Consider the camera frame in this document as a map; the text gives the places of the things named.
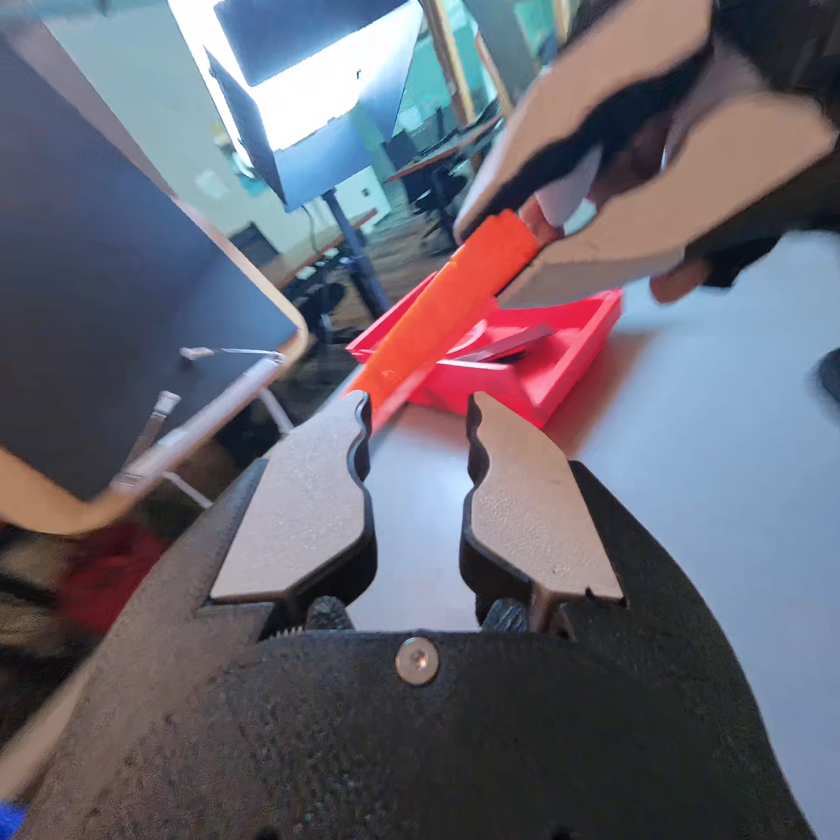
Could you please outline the studio light panel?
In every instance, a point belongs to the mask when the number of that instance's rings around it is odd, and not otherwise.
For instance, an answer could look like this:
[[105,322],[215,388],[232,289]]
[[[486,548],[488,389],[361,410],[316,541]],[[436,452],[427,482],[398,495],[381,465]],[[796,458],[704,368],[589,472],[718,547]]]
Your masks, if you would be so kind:
[[419,2],[168,2],[234,149],[287,213],[372,168]]

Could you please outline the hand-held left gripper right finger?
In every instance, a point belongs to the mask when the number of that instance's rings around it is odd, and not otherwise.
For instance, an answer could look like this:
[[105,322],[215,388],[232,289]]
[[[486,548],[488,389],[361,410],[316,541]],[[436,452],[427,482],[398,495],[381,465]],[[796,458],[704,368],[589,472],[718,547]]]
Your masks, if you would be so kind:
[[566,454],[488,393],[468,399],[471,488],[459,572],[484,631],[558,631],[567,605],[625,608],[613,568]]

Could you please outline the red plastic bin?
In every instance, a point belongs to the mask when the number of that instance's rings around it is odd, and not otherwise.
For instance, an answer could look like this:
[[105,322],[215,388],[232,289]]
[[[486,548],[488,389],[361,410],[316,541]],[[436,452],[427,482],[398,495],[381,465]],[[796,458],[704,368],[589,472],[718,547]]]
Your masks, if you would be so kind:
[[541,428],[602,350],[622,309],[621,289],[551,308],[495,308],[485,316],[486,331],[472,351],[539,323],[547,323],[554,335],[505,364],[465,363],[447,354],[408,401],[463,417],[469,395],[486,392]]

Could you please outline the red tape roll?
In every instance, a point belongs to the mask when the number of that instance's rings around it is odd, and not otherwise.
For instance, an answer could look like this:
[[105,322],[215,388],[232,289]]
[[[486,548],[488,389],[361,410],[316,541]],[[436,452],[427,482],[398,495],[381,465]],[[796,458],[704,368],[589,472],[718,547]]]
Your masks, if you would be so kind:
[[454,345],[448,355],[457,358],[461,355],[472,352],[471,348],[478,342],[487,330],[487,319],[478,321],[463,337]]

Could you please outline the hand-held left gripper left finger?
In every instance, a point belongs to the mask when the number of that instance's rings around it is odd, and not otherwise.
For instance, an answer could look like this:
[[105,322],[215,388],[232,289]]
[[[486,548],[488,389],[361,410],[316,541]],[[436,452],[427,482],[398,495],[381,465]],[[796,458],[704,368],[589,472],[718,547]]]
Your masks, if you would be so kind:
[[370,397],[351,391],[289,433],[267,457],[210,591],[213,604],[272,603],[302,624],[328,596],[355,602],[377,572]]

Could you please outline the black trapezoid plate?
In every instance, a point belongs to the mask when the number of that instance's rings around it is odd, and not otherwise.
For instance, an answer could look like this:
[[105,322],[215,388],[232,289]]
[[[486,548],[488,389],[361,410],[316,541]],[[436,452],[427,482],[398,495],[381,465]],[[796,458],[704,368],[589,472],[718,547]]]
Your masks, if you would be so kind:
[[547,323],[539,323],[526,329],[520,329],[501,339],[491,341],[477,350],[462,353],[454,357],[454,361],[471,364],[498,363],[505,364],[509,360],[516,361],[530,349],[554,335],[554,331]]

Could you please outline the wooden office desk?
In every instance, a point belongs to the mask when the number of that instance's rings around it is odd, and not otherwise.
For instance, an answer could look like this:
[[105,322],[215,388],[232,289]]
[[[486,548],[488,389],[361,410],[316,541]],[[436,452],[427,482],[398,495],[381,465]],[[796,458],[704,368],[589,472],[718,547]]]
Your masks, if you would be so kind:
[[311,239],[302,240],[258,268],[275,288],[288,286],[303,271],[314,268],[328,252],[339,249],[345,235],[339,225],[317,230]]

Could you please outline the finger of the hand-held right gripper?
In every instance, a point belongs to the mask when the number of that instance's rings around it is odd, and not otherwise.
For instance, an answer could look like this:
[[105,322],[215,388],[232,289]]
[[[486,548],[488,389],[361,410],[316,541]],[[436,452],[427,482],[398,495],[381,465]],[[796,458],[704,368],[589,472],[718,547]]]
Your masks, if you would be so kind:
[[545,246],[498,306],[564,305],[664,273],[698,238],[827,155],[836,139],[812,100],[771,93],[727,100],[687,132],[659,175]]
[[563,226],[598,172],[697,76],[713,7],[620,2],[563,49],[506,120],[460,209],[456,240],[536,195],[549,224]]

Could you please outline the orange tool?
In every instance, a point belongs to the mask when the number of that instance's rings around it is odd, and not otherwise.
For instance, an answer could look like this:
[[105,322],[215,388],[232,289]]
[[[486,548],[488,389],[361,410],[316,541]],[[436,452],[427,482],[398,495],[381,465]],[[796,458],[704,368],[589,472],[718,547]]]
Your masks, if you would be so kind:
[[488,217],[377,345],[353,383],[368,396],[376,435],[449,350],[491,309],[541,245],[520,217]]

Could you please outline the black office chair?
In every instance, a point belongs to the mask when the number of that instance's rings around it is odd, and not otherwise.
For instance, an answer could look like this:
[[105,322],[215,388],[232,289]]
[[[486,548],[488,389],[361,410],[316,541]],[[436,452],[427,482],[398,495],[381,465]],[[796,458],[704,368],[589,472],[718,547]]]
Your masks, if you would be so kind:
[[449,161],[431,164],[404,179],[411,204],[423,216],[421,242],[435,253],[455,249],[455,216],[469,185],[469,171]]

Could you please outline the black board with pale rim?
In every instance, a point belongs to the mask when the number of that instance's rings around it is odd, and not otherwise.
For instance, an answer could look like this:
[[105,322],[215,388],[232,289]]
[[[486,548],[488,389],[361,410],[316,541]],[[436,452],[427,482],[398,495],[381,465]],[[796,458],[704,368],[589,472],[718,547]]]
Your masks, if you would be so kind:
[[276,381],[308,337],[47,27],[2,20],[2,525],[97,530],[152,491],[109,485],[159,394],[181,399],[162,437],[256,362],[181,348],[279,351]]

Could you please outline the black light stand pole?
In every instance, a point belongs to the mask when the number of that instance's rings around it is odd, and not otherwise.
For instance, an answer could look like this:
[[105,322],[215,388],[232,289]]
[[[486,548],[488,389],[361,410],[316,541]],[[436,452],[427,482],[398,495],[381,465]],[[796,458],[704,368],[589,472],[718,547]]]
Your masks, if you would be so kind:
[[376,275],[369,256],[362,245],[360,235],[341,207],[334,187],[321,194],[330,213],[338,223],[344,242],[352,254],[352,282],[373,321],[378,320],[390,310],[392,303],[385,294],[382,283]]

